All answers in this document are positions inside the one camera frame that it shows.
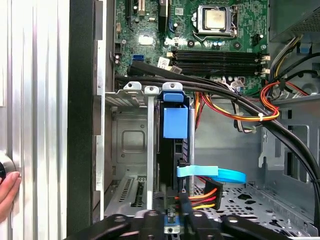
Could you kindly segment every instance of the yellow wire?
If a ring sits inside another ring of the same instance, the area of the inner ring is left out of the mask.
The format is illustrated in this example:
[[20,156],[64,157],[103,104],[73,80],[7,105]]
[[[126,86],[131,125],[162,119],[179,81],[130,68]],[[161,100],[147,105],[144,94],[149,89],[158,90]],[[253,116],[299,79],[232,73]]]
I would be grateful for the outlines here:
[[215,206],[215,204],[211,204],[211,205],[200,205],[200,206],[195,206],[195,207],[193,207],[192,209],[193,209],[193,210],[196,210],[196,209],[212,208],[212,207],[214,207],[214,206]]
[[[204,97],[209,101],[209,103],[211,103],[216,109],[220,110],[221,112],[225,113],[225,114],[229,114],[229,115],[233,115],[231,114],[230,112],[218,107],[217,105],[213,104],[212,103],[212,100],[210,97],[208,97],[207,95],[204,95]],[[263,120],[272,120],[272,119],[276,119],[277,117],[279,117],[280,113],[277,112],[276,115],[274,116],[264,116],[262,119]],[[238,117],[240,120],[243,120],[243,121],[247,121],[247,122],[256,122],[256,121],[260,121],[260,117]]]
[[[297,42],[299,42],[302,38],[303,38],[303,35],[301,35],[300,37],[298,37],[298,38],[295,40],[295,42],[292,44],[292,46],[295,46],[295,45],[297,44]],[[277,68],[276,68],[276,71],[275,71],[275,75],[274,75],[275,77],[278,76],[279,69],[280,69],[281,65],[284,63],[285,58],[286,58],[286,56],[284,56],[284,57],[281,59],[280,63],[278,64],[278,66],[277,66]]]

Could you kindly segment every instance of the perforated metal panel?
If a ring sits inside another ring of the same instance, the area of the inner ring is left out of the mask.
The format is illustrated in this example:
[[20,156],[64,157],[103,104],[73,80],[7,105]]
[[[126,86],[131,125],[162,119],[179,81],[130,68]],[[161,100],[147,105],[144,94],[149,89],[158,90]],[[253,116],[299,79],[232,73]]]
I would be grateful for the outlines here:
[[295,26],[292,31],[301,33],[320,32],[320,12],[315,13],[301,24]]

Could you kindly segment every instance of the red wire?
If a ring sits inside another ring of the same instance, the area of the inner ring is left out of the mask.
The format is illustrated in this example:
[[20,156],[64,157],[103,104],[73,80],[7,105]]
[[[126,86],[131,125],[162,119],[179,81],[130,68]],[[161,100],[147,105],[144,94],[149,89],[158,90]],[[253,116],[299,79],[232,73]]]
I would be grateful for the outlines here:
[[198,179],[199,179],[201,182],[203,182],[204,184],[206,183],[206,181],[205,181],[205,180],[203,180],[203,178],[202,178],[202,177],[198,176]]
[[203,201],[192,202],[192,205],[211,202],[211,201],[215,200],[216,198],[217,198],[216,196],[213,196],[213,197],[205,199]]

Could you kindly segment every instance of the blue connector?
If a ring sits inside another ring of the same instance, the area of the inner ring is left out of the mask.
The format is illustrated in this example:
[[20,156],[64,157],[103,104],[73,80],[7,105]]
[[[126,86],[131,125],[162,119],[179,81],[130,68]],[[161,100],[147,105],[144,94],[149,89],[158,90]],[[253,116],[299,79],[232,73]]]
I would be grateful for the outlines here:
[[133,54],[132,61],[144,62],[145,61],[145,56],[141,55],[141,54]]

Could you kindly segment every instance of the hand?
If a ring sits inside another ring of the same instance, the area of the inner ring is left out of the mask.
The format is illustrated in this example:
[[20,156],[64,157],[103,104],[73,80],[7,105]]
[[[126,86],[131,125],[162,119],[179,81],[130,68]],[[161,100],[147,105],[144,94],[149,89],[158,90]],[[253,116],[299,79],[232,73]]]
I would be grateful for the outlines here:
[[10,214],[14,198],[21,183],[20,173],[11,172],[4,181],[0,178],[0,223],[7,219]]

